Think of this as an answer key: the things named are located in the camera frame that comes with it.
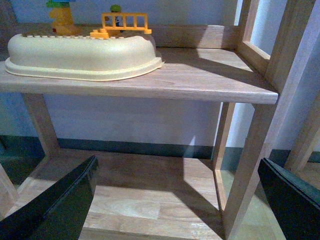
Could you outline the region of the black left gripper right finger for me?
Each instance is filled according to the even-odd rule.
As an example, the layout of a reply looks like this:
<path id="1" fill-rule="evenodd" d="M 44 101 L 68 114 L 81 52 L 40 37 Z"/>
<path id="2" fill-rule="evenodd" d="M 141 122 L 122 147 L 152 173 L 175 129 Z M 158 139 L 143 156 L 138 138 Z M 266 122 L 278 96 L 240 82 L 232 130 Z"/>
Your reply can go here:
<path id="1" fill-rule="evenodd" d="M 287 240 L 320 238 L 320 190 L 263 158 L 258 175 L 268 204 Z"/>

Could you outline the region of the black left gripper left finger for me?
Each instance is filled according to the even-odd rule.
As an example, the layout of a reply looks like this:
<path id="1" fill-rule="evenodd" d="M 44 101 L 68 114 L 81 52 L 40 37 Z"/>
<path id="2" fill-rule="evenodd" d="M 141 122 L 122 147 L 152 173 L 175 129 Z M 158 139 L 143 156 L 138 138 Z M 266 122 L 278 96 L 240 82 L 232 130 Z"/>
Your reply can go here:
<path id="1" fill-rule="evenodd" d="M 92 204 L 98 159 L 91 156 L 0 222 L 2 240 L 77 240 Z"/>

